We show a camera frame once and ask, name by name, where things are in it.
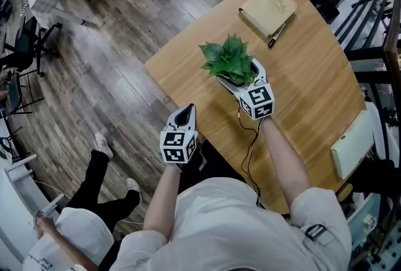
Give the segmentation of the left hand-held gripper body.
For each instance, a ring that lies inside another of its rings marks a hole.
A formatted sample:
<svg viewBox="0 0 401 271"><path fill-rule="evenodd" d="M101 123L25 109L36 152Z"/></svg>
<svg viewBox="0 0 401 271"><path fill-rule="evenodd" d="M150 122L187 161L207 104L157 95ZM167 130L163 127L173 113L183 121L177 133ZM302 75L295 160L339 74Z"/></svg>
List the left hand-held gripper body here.
<svg viewBox="0 0 401 271"><path fill-rule="evenodd" d="M198 132L169 123L160 132L160 152L165 163L188 163L197 148Z"/></svg>

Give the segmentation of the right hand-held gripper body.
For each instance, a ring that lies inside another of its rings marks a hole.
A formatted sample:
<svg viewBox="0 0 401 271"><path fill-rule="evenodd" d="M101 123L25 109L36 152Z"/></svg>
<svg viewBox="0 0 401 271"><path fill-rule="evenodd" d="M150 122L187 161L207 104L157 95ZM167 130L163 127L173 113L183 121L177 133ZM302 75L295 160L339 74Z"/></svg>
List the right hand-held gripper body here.
<svg viewBox="0 0 401 271"><path fill-rule="evenodd" d="M252 119L260 120L271 116L275 111L275 99L269 83L248 86L237 95L242 110Z"/></svg>

